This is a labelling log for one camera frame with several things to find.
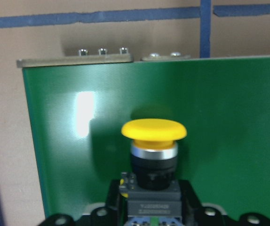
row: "green surface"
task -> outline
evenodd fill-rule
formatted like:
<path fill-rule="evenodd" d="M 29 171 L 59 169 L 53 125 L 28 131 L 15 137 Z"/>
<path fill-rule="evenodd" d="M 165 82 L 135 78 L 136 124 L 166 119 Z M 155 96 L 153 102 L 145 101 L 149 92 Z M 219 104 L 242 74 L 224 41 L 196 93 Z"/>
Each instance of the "green surface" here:
<path fill-rule="evenodd" d="M 80 217 L 129 171 L 121 126 L 179 121 L 177 176 L 237 219 L 270 217 L 270 57 L 24 68 L 47 216 Z"/>

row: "yellow mushroom button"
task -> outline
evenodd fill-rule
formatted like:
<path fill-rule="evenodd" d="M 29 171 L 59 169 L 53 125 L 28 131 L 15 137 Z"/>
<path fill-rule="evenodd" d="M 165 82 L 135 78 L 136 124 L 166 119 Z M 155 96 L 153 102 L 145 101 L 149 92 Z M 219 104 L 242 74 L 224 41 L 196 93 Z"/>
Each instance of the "yellow mushroom button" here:
<path fill-rule="evenodd" d="M 121 133 L 134 140 L 140 148 L 167 149 L 175 140 L 186 137 L 186 128 L 179 122 L 166 119 L 137 119 L 127 122 Z"/>

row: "vertical blue tape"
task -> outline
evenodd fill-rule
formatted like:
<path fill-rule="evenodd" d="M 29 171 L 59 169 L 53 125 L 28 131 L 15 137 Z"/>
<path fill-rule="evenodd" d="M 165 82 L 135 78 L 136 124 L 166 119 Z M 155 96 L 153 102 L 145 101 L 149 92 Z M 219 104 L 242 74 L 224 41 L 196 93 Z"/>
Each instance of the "vertical blue tape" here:
<path fill-rule="evenodd" d="M 211 0 L 201 0 L 200 58 L 210 57 Z"/>

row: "bolt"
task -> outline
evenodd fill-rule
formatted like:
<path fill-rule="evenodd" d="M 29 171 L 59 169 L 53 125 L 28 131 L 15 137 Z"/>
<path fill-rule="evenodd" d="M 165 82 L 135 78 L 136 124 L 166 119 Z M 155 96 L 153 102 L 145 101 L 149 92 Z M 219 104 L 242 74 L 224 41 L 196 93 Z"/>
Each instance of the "bolt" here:
<path fill-rule="evenodd" d="M 106 55 L 108 53 L 108 49 L 106 48 L 99 48 L 98 55 Z"/>
<path fill-rule="evenodd" d="M 101 208 L 96 212 L 97 216 L 102 217 L 108 214 L 108 211 L 105 208 Z"/>
<path fill-rule="evenodd" d="M 129 50 L 126 47 L 121 47 L 121 48 L 119 48 L 119 53 L 120 54 L 127 54 L 127 53 L 129 53 Z"/>
<path fill-rule="evenodd" d="M 159 53 L 151 53 L 151 54 L 150 54 L 150 57 L 158 57 L 158 56 L 160 56 Z"/>
<path fill-rule="evenodd" d="M 83 48 L 79 49 L 79 56 L 80 57 L 81 56 L 86 56 L 86 55 L 88 55 L 88 50 L 87 49 L 83 49 Z"/>
<path fill-rule="evenodd" d="M 251 224 L 258 225 L 260 223 L 260 220 L 257 216 L 249 215 L 247 217 L 247 221 Z"/>
<path fill-rule="evenodd" d="M 60 216 L 56 221 L 55 221 L 55 225 L 60 226 L 60 225 L 64 225 L 67 223 L 67 218 L 64 216 Z"/>
<path fill-rule="evenodd" d="M 215 216 L 215 210 L 213 208 L 207 207 L 205 209 L 205 214 L 208 216 Z"/>
<path fill-rule="evenodd" d="M 181 56 L 181 53 L 179 53 L 179 52 L 173 52 L 173 53 L 171 53 L 171 56 L 172 57 L 179 57 L 179 56 Z"/>

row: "beige surface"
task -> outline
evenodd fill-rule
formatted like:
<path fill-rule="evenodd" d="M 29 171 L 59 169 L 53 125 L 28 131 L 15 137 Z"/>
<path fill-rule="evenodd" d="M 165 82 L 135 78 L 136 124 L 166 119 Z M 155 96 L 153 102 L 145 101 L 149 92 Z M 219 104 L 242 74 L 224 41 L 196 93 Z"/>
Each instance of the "beige surface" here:
<path fill-rule="evenodd" d="M 198 4 L 197 0 L 0 0 L 0 16 Z M 211 41 L 213 57 L 270 54 L 270 16 L 213 16 Z M 93 54 L 107 47 L 114 53 L 121 46 L 129 47 L 137 60 L 151 52 L 180 51 L 198 57 L 199 19 L 0 29 L 0 207 L 5 225 L 34 226 L 44 218 L 24 84 L 16 60 L 71 56 L 79 48 Z"/>

